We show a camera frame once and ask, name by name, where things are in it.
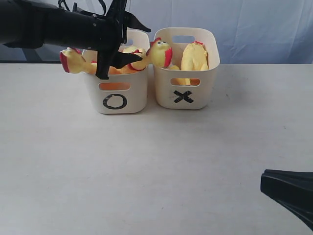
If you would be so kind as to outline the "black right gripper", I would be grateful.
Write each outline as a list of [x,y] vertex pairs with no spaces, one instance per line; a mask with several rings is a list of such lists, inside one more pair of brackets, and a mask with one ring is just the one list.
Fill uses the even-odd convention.
[[260,191],[313,228],[313,174],[266,169]]

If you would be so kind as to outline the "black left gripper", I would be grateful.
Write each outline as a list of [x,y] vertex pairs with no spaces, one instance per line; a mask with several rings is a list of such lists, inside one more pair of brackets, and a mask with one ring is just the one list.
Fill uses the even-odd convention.
[[92,16],[90,35],[88,42],[80,48],[97,51],[97,68],[95,75],[99,79],[108,79],[109,67],[121,69],[124,66],[142,60],[142,57],[133,53],[118,51],[125,37],[125,27],[151,32],[135,15],[125,11],[125,0],[113,0],[106,15]]

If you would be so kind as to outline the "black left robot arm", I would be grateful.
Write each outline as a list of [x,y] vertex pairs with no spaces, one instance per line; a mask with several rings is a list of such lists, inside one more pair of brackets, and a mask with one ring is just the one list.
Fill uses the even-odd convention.
[[127,29],[151,32],[135,15],[126,11],[125,0],[114,0],[107,7],[99,1],[102,14],[89,12],[64,0],[57,5],[40,0],[0,2],[0,43],[9,48],[36,49],[44,44],[88,49],[97,52],[99,79],[107,79],[109,67],[117,69],[141,60],[119,51],[127,42]]

